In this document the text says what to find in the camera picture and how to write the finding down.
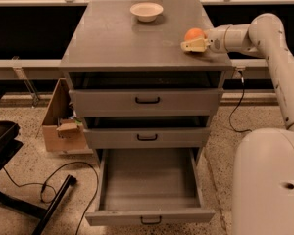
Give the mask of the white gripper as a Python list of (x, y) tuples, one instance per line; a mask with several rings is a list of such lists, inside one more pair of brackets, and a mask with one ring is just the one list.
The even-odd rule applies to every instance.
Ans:
[(218, 26), (205, 31), (206, 38), (195, 38), (184, 41), (180, 44), (184, 52), (199, 52), (203, 53), (209, 49), (215, 53), (227, 53), (228, 50), (225, 44), (225, 37), (228, 31), (228, 26)]

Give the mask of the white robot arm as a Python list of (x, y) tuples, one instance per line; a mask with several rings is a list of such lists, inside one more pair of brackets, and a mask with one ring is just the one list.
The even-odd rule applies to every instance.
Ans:
[(281, 19), (261, 14), (247, 24), (190, 29), (186, 53), (241, 53), (267, 63), (279, 125), (261, 125), (235, 152), (231, 235), (294, 235), (294, 56)]

